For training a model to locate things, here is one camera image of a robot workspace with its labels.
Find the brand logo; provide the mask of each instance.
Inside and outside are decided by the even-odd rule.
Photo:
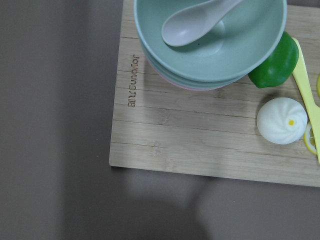
[[[131,63],[131,79],[129,84],[129,97],[128,97],[128,107],[134,108],[136,106],[136,84],[137,84],[137,73],[139,57],[133,54],[133,60]]]

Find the bell pepper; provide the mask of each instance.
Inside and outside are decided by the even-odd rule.
[[[279,86],[292,74],[298,57],[299,50],[295,41],[287,32],[283,32],[271,55],[248,76],[258,88]]]

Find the wooden cutting board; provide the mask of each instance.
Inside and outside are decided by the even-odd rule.
[[[273,98],[288,97],[303,104],[292,77],[281,86],[263,89],[247,76],[210,91],[173,86],[145,59],[133,2],[123,2],[111,166],[320,187],[320,164],[303,138],[288,145],[273,144],[256,126],[259,109]],[[286,31],[300,42],[318,105],[319,23],[319,8],[288,6]]]

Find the bowl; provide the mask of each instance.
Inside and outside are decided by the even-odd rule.
[[[245,0],[210,32],[186,46],[162,39],[165,20],[204,0],[135,0],[138,36],[150,55],[171,73],[197,82],[241,78],[276,48],[285,29],[286,0]]]
[[[163,67],[157,60],[155,60],[150,53],[147,51],[147,49],[143,46],[141,43],[142,50],[144,52],[145,58],[149,62],[149,64],[152,66],[152,68],[166,81],[169,83],[183,89],[192,90],[192,91],[208,91],[208,90],[214,90],[221,87],[224,87],[228,84],[231,84],[238,80],[240,77],[226,80],[226,81],[217,81],[217,82],[198,82],[198,81],[192,81],[187,78],[183,78],[181,76],[178,76],[172,72],[170,72],[168,69]]]

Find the yellow utensil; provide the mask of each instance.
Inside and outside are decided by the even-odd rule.
[[[299,58],[296,63],[295,69],[292,72],[292,75],[295,79],[295,82],[301,93],[306,112],[308,113],[312,131],[315,140],[315,146],[318,156],[318,162],[320,163],[320,107],[316,105],[314,97],[312,95],[307,68],[302,54],[300,44],[297,39],[293,37],[298,49],[299,49]]]

